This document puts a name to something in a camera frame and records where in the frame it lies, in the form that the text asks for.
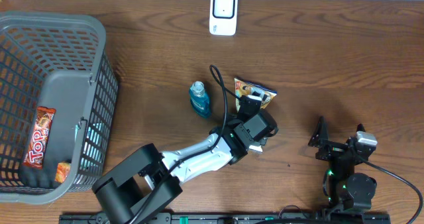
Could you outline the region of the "yellow snack bag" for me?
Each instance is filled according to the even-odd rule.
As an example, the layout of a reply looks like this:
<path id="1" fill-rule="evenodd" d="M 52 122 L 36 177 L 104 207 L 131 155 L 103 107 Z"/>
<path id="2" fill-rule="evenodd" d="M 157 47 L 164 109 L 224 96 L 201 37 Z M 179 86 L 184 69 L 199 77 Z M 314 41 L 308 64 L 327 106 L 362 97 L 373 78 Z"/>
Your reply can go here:
<path id="1" fill-rule="evenodd" d="M 277 96 L 277 92 L 259 84 L 252 82 L 245 82 L 238 78 L 234 78 L 235 81 L 235 95 L 238 98 L 242 96 L 255 96 L 261 99 L 261 108 L 265 109 L 271 100 Z"/>

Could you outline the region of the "white barcode scanner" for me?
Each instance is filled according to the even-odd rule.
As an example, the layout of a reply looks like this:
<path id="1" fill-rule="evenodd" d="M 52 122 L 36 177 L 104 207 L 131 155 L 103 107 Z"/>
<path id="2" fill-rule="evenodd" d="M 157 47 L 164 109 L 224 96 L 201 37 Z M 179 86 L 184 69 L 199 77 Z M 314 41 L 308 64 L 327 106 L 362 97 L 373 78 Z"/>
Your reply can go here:
<path id="1" fill-rule="evenodd" d="M 211 0 L 209 32 L 217 36 L 233 36 L 237 29 L 239 0 Z"/>

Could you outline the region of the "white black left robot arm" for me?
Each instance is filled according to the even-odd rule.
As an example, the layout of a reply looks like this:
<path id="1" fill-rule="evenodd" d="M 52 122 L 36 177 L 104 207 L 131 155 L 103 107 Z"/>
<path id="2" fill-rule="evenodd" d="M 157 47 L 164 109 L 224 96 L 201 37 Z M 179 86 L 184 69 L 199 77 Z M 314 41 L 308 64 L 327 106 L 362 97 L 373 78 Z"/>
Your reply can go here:
<path id="1" fill-rule="evenodd" d="M 159 152 L 147 144 L 92 186 L 110 223 L 146 223 L 182 192 L 182 184 L 233 165 L 249 151 L 261 152 L 278 132 L 274 118 L 253 96 L 242 96 L 237 114 L 192 146 Z"/>

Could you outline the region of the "small orange snack packet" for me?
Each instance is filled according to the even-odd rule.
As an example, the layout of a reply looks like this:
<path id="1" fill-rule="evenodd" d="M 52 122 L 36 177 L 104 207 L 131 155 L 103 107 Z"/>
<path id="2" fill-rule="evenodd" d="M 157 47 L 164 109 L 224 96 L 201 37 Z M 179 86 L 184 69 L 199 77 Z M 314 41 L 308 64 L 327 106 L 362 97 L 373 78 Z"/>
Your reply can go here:
<path id="1" fill-rule="evenodd" d="M 59 162 L 56 169 L 56 176 L 54 181 L 63 183 L 68 177 L 71 170 L 71 164 L 68 162 Z"/>

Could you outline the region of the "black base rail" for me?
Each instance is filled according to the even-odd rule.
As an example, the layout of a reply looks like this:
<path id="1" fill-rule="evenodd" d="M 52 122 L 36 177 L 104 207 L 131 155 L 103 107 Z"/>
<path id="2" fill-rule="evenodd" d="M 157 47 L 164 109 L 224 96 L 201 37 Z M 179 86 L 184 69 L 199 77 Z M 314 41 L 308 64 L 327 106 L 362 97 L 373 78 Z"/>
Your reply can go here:
<path id="1" fill-rule="evenodd" d="M 308 213 L 301 214 L 297 212 L 285 212 L 282 214 L 172 214 L 159 213 L 153 217 L 148 223 L 151 224 L 218 224 L 218 223 L 238 223 L 251 224 L 261 221 L 269 221 L 275 219 L 284 220 L 300 220 L 305 221 L 309 216 Z M 331 223 L 365 223 L 365 224 L 390 224 L 390 216 L 388 214 L 364 214 L 345 215 L 335 214 L 331 217 Z M 110 223 L 106 214 L 103 212 L 95 214 L 63 214 L 59 216 L 59 224 L 107 224 Z"/>

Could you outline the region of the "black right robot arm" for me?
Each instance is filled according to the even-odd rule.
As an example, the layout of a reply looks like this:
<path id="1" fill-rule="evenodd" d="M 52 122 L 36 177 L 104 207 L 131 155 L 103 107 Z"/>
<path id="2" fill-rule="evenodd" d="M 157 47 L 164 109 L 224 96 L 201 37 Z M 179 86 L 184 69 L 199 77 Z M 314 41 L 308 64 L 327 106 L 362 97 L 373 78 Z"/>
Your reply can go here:
<path id="1" fill-rule="evenodd" d="M 376 192 L 375 179 L 355 171 L 376 150 L 378 141 L 372 133 L 367 133 L 359 124 L 354 136 L 346 142 L 329 139 L 324 117 L 320 117 L 308 145 L 318 151 L 315 158 L 329 163 L 323 181 L 323 191 L 329 197 L 331 213 L 364 212 L 372 206 Z"/>

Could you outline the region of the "grey plastic basket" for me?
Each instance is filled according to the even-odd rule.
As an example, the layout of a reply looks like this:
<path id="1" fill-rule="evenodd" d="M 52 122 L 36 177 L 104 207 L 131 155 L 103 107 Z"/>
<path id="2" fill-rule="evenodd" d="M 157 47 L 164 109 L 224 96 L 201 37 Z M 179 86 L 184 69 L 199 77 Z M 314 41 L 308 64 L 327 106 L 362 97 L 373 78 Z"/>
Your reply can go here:
<path id="1" fill-rule="evenodd" d="M 45 204 L 101 176 L 118 82 L 87 15 L 1 13 L 1 201 Z M 23 165 L 36 109 L 56 109 L 42 169 Z M 55 182 L 59 162 L 71 164 Z"/>

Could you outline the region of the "red chocolate bar wrapper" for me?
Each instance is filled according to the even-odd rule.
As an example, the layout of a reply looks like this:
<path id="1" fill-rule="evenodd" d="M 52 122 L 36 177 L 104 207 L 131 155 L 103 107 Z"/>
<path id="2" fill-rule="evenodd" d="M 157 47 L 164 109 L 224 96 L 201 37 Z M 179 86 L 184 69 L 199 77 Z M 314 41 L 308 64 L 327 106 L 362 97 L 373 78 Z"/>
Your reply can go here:
<path id="1" fill-rule="evenodd" d="M 50 129 L 55 114 L 56 109 L 54 108 L 38 107 L 36 109 L 36 120 L 30 136 L 28 150 L 23 161 L 24 166 L 42 169 Z"/>

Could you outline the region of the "blue mouthwash bottle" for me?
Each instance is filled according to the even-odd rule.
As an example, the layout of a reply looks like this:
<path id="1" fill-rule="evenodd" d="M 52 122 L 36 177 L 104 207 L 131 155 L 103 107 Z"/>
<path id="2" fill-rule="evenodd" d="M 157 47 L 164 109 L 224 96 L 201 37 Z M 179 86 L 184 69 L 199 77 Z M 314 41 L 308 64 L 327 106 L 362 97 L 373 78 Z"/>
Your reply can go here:
<path id="1" fill-rule="evenodd" d="M 189 89 L 189 96 L 194 111 L 198 115 L 208 118 L 211 115 L 210 98 L 204 84 L 200 81 L 194 82 Z"/>

